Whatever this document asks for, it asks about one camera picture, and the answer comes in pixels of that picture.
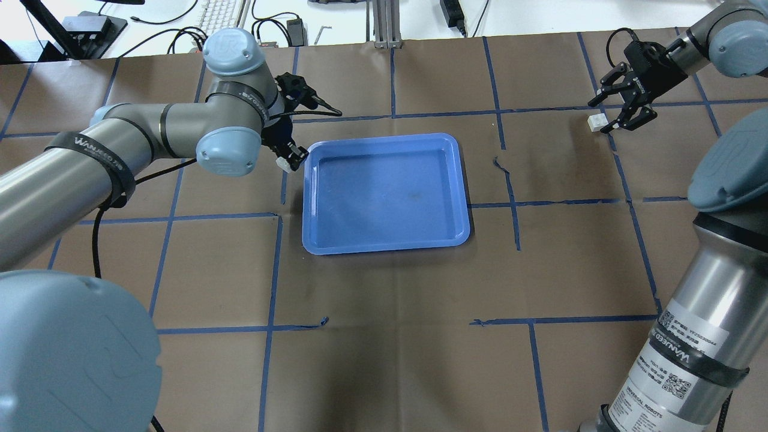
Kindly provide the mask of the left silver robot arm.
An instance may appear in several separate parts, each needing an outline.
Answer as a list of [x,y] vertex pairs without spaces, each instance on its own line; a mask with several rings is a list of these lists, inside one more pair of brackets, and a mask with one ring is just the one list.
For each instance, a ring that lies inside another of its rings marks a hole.
[[161,344],[140,301],[101,277],[22,269],[33,253],[91,211],[126,205],[156,160],[239,177],[263,146],[283,170],[307,158],[291,118],[323,100],[304,78],[272,77],[241,28],[215,32],[201,52],[214,77],[203,101],[101,107],[2,175],[3,431],[145,431],[161,393]]

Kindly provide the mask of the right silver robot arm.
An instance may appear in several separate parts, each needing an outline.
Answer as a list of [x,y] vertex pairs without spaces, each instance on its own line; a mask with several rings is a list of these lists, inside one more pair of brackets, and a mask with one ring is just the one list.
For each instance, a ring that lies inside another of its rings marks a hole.
[[695,256],[685,190],[716,129],[766,82],[713,66],[637,132],[590,133],[609,26],[666,41],[719,1],[493,1],[481,35],[302,47],[300,74],[354,115],[393,78],[394,118],[309,122],[310,142],[445,132],[463,152],[472,233],[455,248],[314,256],[300,180],[283,219],[266,431],[556,431],[618,393]]

